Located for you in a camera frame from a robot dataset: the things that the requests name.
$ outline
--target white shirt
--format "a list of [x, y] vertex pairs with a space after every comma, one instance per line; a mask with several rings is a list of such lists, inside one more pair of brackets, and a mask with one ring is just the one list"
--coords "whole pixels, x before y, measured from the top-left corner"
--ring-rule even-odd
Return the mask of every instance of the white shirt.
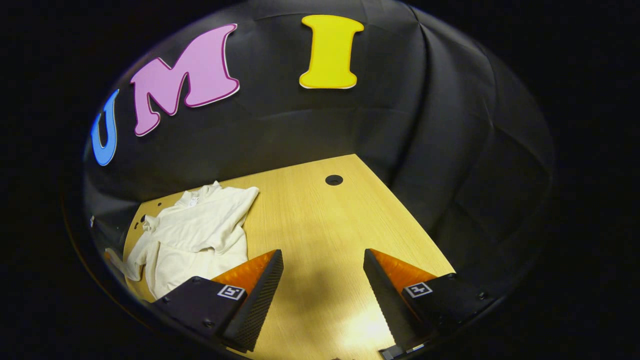
[[247, 261], [242, 225], [258, 188], [222, 188], [216, 181], [184, 192], [157, 217], [145, 216], [144, 233], [122, 263], [113, 249], [111, 262], [133, 281], [140, 267], [156, 299], [193, 276], [212, 279]]

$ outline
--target letter m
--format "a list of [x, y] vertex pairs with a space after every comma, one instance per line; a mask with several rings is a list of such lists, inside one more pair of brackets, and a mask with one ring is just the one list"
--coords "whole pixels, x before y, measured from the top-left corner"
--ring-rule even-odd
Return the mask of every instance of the letter m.
[[148, 134], [160, 123], [160, 114], [151, 108], [151, 99], [169, 116], [178, 112], [180, 90], [187, 77], [189, 93], [184, 104], [190, 108], [222, 100], [240, 89], [238, 80], [227, 72], [225, 58], [227, 36], [236, 28], [236, 24], [224, 25], [196, 37], [173, 68], [156, 58], [133, 75], [136, 135]]

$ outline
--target wooden table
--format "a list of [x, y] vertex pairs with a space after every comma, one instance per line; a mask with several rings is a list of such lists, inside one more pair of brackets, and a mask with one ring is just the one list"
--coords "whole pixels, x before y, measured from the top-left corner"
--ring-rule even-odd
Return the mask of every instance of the wooden table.
[[[332, 174], [342, 176], [342, 184], [328, 185], [325, 178]], [[255, 351], [243, 354], [251, 359], [381, 359], [378, 350], [394, 341], [362, 270], [366, 248], [437, 276], [454, 272], [418, 222], [356, 155], [221, 185], [260, 189], [243, 226], [248, 257], [281, 249], [284, 259]], [[142, 235], [141, 217], [157, 216], [181, 195], [140, 206], [125, 241], [125, 259]], [[144, 277], [127, 284], [137, 296], [154, 300]]]

